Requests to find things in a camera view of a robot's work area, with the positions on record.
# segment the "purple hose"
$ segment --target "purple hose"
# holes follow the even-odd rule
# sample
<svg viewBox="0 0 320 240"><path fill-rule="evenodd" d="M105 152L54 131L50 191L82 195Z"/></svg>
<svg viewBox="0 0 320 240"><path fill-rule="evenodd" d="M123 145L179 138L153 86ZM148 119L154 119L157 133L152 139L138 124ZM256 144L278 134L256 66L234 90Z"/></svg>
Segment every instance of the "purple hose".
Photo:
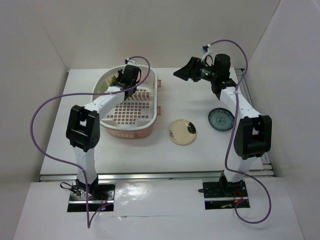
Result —
<svg viewBox="0 0 320 240"><path fill-rule="evenodd" d="M147 65L148 65L148 72L146 73L146 76L144 77L144 79L139 82L139 84L135 85L135 86L132 86L130 88L127 88L127 89L124 89L124 90L120 90L120 91L114 91L112 92L112 94L120 94L120 93L123 93L123 92L126 92L126 91L130 91L134 88L137 88L138 86L140 86L141 84L144 83L144 81L148 78L149 76L149 73L150 73L150 70L151 70L151 67L150 67L150 63L149 61L143 57L143 56L132 56L132 57L129 57L129 59L143 59L146 61ZM35 147L39 150L40 153L42 153L43 155L45 155L46 157L50 158L50 159L53 159L53 160L56 160L60 163L64 163L64 164L70 164L70 165L73 165L79 169L81 169L83 171L83 176L84 176L84 181L85 181L85 208L86 208L86 221L87 221L87 227L88 229L90 228L91 226L91 222L94 218L94 216L97 214L97 212L110 205L111 203L107 203L105 205L103 205L102 207L99 207L95 213L92 215L92 217L90 218L89 216L89 199L88 199L88 192L89 192L89 186L88 186L88 179L87 179L87 175L86 175L86 171L84 170L84 168L76 163L73 163L73 162L70 162L70 161L65 161L65 160L62 160L60 158L57 158L57 157L54 157L54 156L51 156L49 155L48 153L46 153L44 150L41 149L41 147L38 145L36 139L35 139L35 135L34 135L34 122L35 122L35 118L37 116L37 114L39 113L39 111L49 102L53 101L53 100L56 100L56 99L60 99L60 98L63 98L63 97L70 97L70 96L78 96L78 95L91 95L91 96L95 96L95 95L110 95L110 93L108 92L105 92L105 93L91 93L91 92L78 92L78 93L68 93L68 94L63 94L63 95L60 95L60 96L54 96L48 100L46 100L44 103L42 103L38 108L37 110L34 112L32 118L31 118L31 122L30 122L30 135L31 135L31 139L32 139L32 142L33 144L35 145Z"/></svg>
<svg viewBox="0 0 320 240"><path fill-rule="evenodd" d="M227 148L227 151L226 151L226 154L225 154L225 159L224 159L224 167L226 170L230 171L230 172L233 172L233 173L236 173L236 174L241 174L241 175L245 175L249 178L252 178L254 180L256 180L262 187L263 189L265 190L266 192L266 195L268 197L268 201L269 201L269 210L268 210L268 213L266 214L266 216L259 220L259 221L248 221L248 220L245 220L244 218L242 218L239 213L238 213L238 210L237 210L237 207L239 204L241 204L242 202L244 202L245 200L242 200L242 201L239 201L235 207L234 207L234 210L235 210L235 213L236 215L244 222L248 223L248 224L259 224L259 223L262 223L264 222L270 215L271 213L271 197L270 197L270 194L266 188L266 186L261 182L259 181L257 178L255 178L254 176L251 176L245 172L241 172L241 171L236 171L236 170L233 170L233 169L230 169L228 167L228 157L229 157L229 153L230 153L230 149L231 149L231 146L232 146L232 141L234 139L234 135L235 135L235 131L236 131L236 125L237 125L237 119L238 119L238 110L239 110L239 97L238 97L238 88L239 88L239 85L241 84L241 82L243 81L243 79L245 78L247 72L248 72L248 67L249 67L249 63L248 63L248 58L247 58L247 55L245 53L245 51L243 50L243 48L238 44L236 43L235 41L232 41L232 40L229 40L229 39L221 39L221 40L218 40L218 41L214 41L213 43L211 43L210 45L214 45L214 44L217 44L217 43L221 43L221 42L229 42L229 43L232 43L234 45L236 45L240 51L242 52L243 56L244 56L244 59L245 59L245 71L242 75L242 77L240 78L239 82L237 83L236 87L235 87L235 99L236 99L236 105L235 105L235 116L234 116L234 122L235 124L233 125L233 128L232 128L232 132L231 132L231 137L230 137L230 141L229 141L229 145L228 145L228 148Z"/></svg>

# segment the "purple cable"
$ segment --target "purple cable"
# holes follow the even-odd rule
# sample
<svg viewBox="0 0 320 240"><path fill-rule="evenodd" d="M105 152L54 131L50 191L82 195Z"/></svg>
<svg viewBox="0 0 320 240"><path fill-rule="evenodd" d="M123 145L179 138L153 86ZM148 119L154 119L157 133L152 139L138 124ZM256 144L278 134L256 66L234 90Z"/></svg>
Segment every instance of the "purple cable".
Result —
<svg viewBox="0 0 320 240"><path fill-rule="evenodd" d="M243 81L243 79L245 78L245 76L246 76L246 74L248 72L248 67L249 67L248 58L247 58L247 55L246 55L245 51L243 50L243 48L238 43L236 43L235 41L232 41L232 40L229 40L229 39L221 39L221 40L218 40L218 41L214 41L210 45L214 45L214 44L221 43L221 42L229 42L229 43L232 43L232 44L236 45L240 49L240 51L242 52L242 54L244 56L244 59L245 59L245 70L244 70L244 73L243 73L242 77L240 78L239 82L237 83L237 85L235 86L235 99L236 99L235 116L234 116L235 124L233 125L232 132L231 132L231 137L230 137L230 141L229 141L229 145L228 145L228 148L227 148L227 151L226 151L226 154L225 154L224 167L225 167L226 170L228 170L230 172L233 172L233 173L236 173L236 174L245 175L245 176L247 176L249 178L252 178L252 179L256 180L263 187L263 189L265 190L266 195L268 197L268 201L269 201L269 210L268 210L268 213L266 214L266 216L263 219L261 219L259 221L248 221L248 220L245 220L244 218L242 218L239 215L237 207L238 207L239 204L241 204L242 202L244 202L246 200L239 201L234 207L236 215L242 221L244 221L245 223L248 223L248 224L259 224L259 223L264 222L269 217L269 215L271 213L271 208L272 208L272 206L271 206L271 197L270 197L270 194L269 194L266 186L261 181L259 181L257 178L255 178L254 176L251 176L251 175L249 175L249 174L247 174L245 172L241 172L241 171L230 169L228 167L228 157L229 157L230 149L231 149L231 146L232 146L232 140L234 139L234 135L235 135L235 131L236 131L236 125L237 125L237 119L238 119L238 110L239 110L238 88L239 88L241 82Z"/></svg>
<svg viewBox="0 0 320 240"><path fill-rule="evenodd" d="M139 84L135 85L135 86L132 86L130 88L127 88L127 89L124 89L124 90L120 90L120 91L114 91L112 92L112 94L120 94L120 93L123 93L123 92L126 92L126 91L130 91L134 88L137 88L138 86L140 86L141 84L144 83L144 81L148 78L149 76L149 73L150 73L150 70L151 70L151 67L150 67L150 63L149 61L143 57L143 56L132 56L132 57L129 57L129 59L143 59L145 60L145 62L147 63L148 65L148 72L146 73L146 76L144 77L144 79L139 82ZM86 171L84 170L84 168L76 163L73 163L73 162L70 162L70 161L65 161L65 160L62 160L60 158L57 158L57 157L54 157L54 156L51 156L49 155L48 153L46 153L44 150L42 150L42 148L38 145L36 139L35 139L35 135L34 135L34 122L35 122L35 118L37 116L37 114L39 113L39 111L49 102L53 101L53 100L56 100L56 99L60 99L60 98L63 98L63 97L70 97L70 96L78 96L78 95L91 95L91 96L96 96L96 95L110 95L110 93L108 92L105 92L105 93L91 93L91 92L78 92L78 93L68 93L68 94L63 94L63 95L60 95L60 96L54 96L48 100L46 100L44 103L42 103L38 108L37 110L35 110L32 118L31 118L31 122L30 122L30 135L31 135L31 139L32 139L32 142L33 144L35 145L35 147L39 150L40 153L42 153L43 155L45 155L46 157L50 158L50 159L53 159L53 160L56 160L60 163L64 163L64 164L69 164L69 165L73 165L79 169L81 169L83 171L83 176L84 176L84 181L85 181L85 208L86 208L86 221L87 221L87 227L88 229L90 228L91 226L91 222L94 218L94 216L97 214L98 211L100 211L100 209L110 205L111 203L107 203L105 205L103 205L102 207L99 207L95 213L92 215L92 217L90 218L89 216L89 199L88 199L88 192L89 192L89 186L88 186L88 179L87 179L87 175L86 175Z"/></svg>

